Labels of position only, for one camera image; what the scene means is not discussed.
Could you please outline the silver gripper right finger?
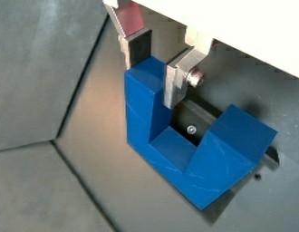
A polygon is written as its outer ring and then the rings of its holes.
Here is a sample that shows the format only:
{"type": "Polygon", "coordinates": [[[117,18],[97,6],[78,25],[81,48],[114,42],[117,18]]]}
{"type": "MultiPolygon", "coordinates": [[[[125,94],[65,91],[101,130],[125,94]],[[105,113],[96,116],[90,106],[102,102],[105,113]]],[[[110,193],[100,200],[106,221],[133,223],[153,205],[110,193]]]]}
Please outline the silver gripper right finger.
{"type": "Polygon", "coordinates": [[[188,87],[201,84],[202,72],[197,64],[210,51],[213,37],[193,27],[186,28],[185,44],[188,47],[170,59],[165,66],[162,102],[168,109],[181,102],[188,87]]]}

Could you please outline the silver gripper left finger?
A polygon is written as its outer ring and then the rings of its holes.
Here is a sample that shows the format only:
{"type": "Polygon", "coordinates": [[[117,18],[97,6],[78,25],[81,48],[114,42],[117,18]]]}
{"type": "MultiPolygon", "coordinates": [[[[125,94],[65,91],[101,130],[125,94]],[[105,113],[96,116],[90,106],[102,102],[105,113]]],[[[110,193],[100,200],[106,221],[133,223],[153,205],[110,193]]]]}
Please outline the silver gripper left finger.
{"type": "Polygon", "coordinates": [[[125,67],[150,57],[152,30],[145,27],[140,5],[133,0],[102,0],[118,33],[125,67]]]}

